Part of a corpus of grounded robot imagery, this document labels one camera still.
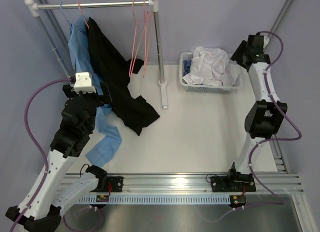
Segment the white shirt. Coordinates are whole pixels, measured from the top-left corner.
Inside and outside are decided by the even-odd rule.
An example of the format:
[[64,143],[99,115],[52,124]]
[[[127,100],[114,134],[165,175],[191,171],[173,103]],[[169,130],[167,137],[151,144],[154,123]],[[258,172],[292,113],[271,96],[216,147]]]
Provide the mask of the white shirt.
[[232,87],[239,76],[231,71],[228,54],[220,48],[197,46],[193,52],[190,73],[183,76],[187,84]]

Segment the blue checked shirt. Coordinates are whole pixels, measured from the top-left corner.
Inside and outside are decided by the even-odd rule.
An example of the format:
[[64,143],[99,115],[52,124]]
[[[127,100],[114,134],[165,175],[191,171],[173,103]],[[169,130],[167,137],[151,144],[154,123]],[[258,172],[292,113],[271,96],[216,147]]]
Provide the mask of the blue checked shirt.
[[191,65],[192,65],[191,58],[183,61],[183,74],[182,74],[183,76],[186,76],[191,72]]

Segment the pink hanger of checked shirt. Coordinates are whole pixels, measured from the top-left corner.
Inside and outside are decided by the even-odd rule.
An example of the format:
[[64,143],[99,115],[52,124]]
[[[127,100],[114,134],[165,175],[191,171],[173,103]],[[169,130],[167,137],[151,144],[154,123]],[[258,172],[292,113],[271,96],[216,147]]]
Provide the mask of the pink hanger of checked shirt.
[[129,73],[128,73],[129,78],[131,78],[131,76],[133,75],[135,63],[136,63],[136,59],[137,59],[137,54],[140,49],[142,36],[144,34],[144,32],[142,32],[141,37],[139,39],[139,42],[136,45],[138,26],[142,22],[144,22],[143,31],[145,31],[145,27],[147,25],[147,20],[148,20],[148,11],[146,10],[146,1],[144,0],[142,3],[143,16],[140,19],[137,19],[136,15],[135,15],[135,2],[136,2],[136,0],[132,1],[132,15],[133,15],[133,21],[134,21],[135,27],[134,27],[134,34],[133,34],[134,37],[133,37],[133,42],[132,42],[131,61],[130,61]]

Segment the pink hanger of white shirt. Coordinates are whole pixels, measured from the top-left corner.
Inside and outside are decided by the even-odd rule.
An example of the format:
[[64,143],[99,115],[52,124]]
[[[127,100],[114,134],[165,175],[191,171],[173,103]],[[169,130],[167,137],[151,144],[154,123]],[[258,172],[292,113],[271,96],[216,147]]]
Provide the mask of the pink hanger of white shirt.
[[144,19],[144,65],[143,65],[143,74],[142,76],[146,76],[147,71],[147,63],[149,57],[149,47],[150,47],[150,20],[152,18],[152,13],[147,10],[146,6],[143,6],[143,19]]

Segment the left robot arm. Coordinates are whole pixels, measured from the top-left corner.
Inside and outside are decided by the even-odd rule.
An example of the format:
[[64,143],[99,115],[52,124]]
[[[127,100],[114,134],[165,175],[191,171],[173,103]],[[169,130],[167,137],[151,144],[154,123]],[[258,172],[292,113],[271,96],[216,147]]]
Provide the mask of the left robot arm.
[[44,168],[25,199],[8,208],[6,217],[28,232],[53,232],[65,213],[85,194],[91,191],[112,190],[107,172],[95,165],[67,189],[57,193],[71,165],[79,158],[95,128],[97,108],[103,105],[91,82],[72,82],[64,85],[68,97],[61,112],[62,121],[50,151],[44,156]]

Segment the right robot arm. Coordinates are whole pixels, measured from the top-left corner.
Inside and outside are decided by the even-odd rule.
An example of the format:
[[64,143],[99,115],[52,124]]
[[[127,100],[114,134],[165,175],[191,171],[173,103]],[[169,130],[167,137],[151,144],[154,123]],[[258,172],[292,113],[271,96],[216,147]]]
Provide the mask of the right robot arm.
[[284,119],[288,106],[275,93],[270,73],[270,57],[265,54],[267,38],[260,32],[241,42],[232,55],[232,61],[244,68],[255,95],[255,103],[248,112],[244,129],[246,138],[240,155],[225,178],[227,188],[233,191],[256,190],[253,166],[264,142],[275,135]]

